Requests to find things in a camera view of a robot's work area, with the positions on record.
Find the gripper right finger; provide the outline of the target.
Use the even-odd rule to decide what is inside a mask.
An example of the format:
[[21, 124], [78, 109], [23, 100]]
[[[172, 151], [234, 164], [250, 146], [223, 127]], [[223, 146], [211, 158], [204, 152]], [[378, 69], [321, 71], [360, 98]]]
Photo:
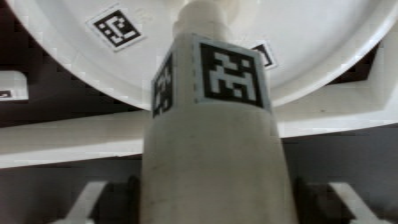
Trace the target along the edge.
[[385, 224], [346, 182], [295, 181], [298, 224]]

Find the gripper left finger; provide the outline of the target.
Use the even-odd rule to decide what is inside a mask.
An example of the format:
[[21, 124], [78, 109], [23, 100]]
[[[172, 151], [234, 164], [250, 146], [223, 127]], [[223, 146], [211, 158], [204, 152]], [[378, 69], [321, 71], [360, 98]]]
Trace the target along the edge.
[[138, 224], [138, 179], [90, 181], [58, 224]]

